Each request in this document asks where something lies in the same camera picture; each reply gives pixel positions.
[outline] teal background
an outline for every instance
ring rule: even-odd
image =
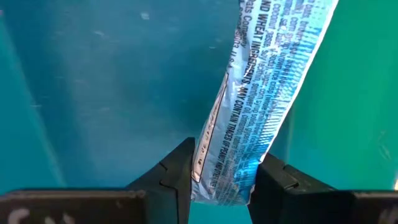
[[[398,2],[340,1],[271,153],[339,189],[392,189]],[[0,191],[118,187],[197,137],[238,5],[0,0]],[[249,223],[192,204],[190,223]]]

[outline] black plastic part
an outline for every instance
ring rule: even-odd
[[[20,190],[0,197],[0,223],[178,223],[189,218],[195,140],[187,138],[125,189]]]
[[[398,193],[335,190],[268,154],[248,209],[255,224],[398,223]]]
[[[0,198],[0,223],[147,223],[145,193],[21,190]]]
[[[186,138],[169,155],[162,159],[156,166],[143,176],[131,183],[129,189],[151,189],[157,194],[170,192],[170,198],[165,198],[162,207],[156,197],[151,198],[149,210],[158,210],[168,215],[167,222],[164,218],[154,220],[154,223],[188,223],[191,203],[191,167],[192,155],[195,149],[195,139]]]

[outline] blue and white wrapper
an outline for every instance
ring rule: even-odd
[[[337,0],[240,0],[224,80],[192,164],[192,199],[245,205]]]

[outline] plastic wrapper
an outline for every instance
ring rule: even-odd
[[[226,74],[192,162],[192,199],[250,200],[264,159],[299,92],[337,0],[240,0]]]

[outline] teal bin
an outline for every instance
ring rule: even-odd
[[[340,1],[271,153],[338,189],[394,188],[397,6]],[[122,187],[198,137],[237,18],[235,0],[0,1],[0,192]],[[250,218],[193,203],[203,222]]]

